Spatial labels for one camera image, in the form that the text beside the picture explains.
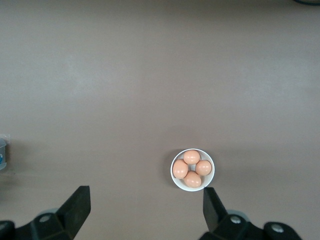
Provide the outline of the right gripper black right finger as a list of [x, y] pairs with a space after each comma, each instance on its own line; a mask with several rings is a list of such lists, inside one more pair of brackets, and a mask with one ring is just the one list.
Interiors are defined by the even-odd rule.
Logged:
[[270, 221], [258, 228], [237, 213], [228, 213], [213, 187], [203, 189], [203, 215], [208, 227], [201, 240], [299, 240], [289, 225]]

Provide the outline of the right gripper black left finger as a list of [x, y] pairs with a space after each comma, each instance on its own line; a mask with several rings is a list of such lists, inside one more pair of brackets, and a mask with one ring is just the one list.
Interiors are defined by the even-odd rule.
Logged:
[[80, 186], [58, 209], [43, 211], [27, 224], [16, 227], [0, 222], [2, 240], [73, 240], [91, 212], [89, 186]]

